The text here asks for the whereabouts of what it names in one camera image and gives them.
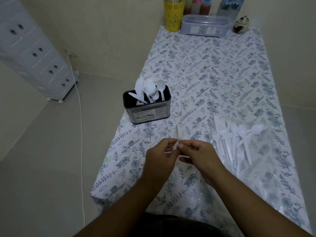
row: power cord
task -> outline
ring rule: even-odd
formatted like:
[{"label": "power cord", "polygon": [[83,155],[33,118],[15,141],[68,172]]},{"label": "power cord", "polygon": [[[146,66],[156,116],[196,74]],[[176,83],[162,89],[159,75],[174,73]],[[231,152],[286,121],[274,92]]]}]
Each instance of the power cord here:
[{"label": "power cord", "polygon": [[72,77],[74,78],[75,87],[76,87],[76,90],[77,90],[77,93],[78,93],[78,97],[79,97],[79,106],[80,106],[80,119],[81,119],[81,194],[82,194],[83,226],[86,226],[86,217],[85,217],[85,214],[84,214],[84,203],[83,203],[83,178],[82,178],[82,147],[83,147],[82,109],[81,109],[80,95],[79,95],[79,91],[78,91],[78,88],[77,88],[77,85],[76,85],[76,80],[75,80],[74,72],[73,72],[73,70],[72,70],[72,66],[71,66],[71,63],[70,63],[70,61],[69,61],[69,56],[70,56],[70,53],[68,53],[68,55],[67,55],[67,60],[68,60],[68,63],[69,63],[69,65],[70,65],[70,69],[71,69],[71,72],[72,72]]}]

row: plastic storage box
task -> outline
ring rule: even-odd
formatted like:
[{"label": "plastic storage box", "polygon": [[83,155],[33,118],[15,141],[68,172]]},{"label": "plastic storage box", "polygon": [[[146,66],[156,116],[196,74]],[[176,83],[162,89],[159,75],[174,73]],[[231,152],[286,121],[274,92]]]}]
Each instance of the plastic storage box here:
[{"label": "plastic storage box", "polygon": [[224,37],[229,28],[227,17],[185,15],[182,18],[181,33],[210,37]]},{"label": "plastic storage box", "polygon": [[147,96],[144,95],[144,100],[148,102],[148,104],[144,105],[136,105],[137,100],[129,95],[129,92],[136,93],[135,90],[124,92],[123,103],[133,124],[161,120],[170,116],[171,94],[167,86],[163,91],[165,97],[164,101],[161,100],[161,94],[159,92],[159,99],[155,103],[149,103]]}]

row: table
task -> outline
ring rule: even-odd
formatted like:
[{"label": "table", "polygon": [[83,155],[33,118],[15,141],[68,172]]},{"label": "table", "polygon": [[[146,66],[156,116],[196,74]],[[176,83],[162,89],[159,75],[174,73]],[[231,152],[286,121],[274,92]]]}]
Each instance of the table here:
[{"label": "table", "polygon": [[[178,124],[188,139],[209,140],[210,113],[246,122],[267,123],[275,130],[275,162],[287,218],[310,232],[282,112],[261,33],[230,33],[219,39],[181,35],[161,26],[141,75],[163,79],[171,93],[168,119],[134,125],[124,112],[91,196],[116,202],[141,176],[146,151],[163,138],[175,137]],[[170,178],[147,212],[171,214],[216,225],[242,235],[232,219],[214,216],[206,206],[227,214],[194,166],[177,161]]]}]

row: clear plastic bag of cutlery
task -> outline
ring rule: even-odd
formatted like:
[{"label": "clear plastic bag of cutlery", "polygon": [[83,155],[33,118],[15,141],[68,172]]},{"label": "clear plastic bag of cutlery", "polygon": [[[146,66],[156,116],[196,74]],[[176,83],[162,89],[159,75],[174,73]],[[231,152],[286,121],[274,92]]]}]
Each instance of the clear plastic bag of cutlery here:
[{"label": "clear plastic bag of cutlery", "polygon": [[277,211],[284,213],[274,161],[274,129],[211,114],[210,142],[223,165]]}]

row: hand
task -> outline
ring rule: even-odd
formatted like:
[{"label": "hand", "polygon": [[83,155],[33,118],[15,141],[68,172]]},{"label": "hand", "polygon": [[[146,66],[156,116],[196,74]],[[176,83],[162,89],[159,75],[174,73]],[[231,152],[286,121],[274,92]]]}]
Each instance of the hand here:
[{"label": "hand", "polygon": [[172,153],[173,145],[177,139],[163,139],[146,153],[143,175],[141,179],[147,186],[160,191],[169,178],[180,151],[176,149]]},{"label": "hand", "polygon": [[180,156],[179,160],[195,165],[209,185],[213,184],[216,175],[226,170],[211,143],[198,140],[180,140],[178,149],[183,155],[189,157]]}]

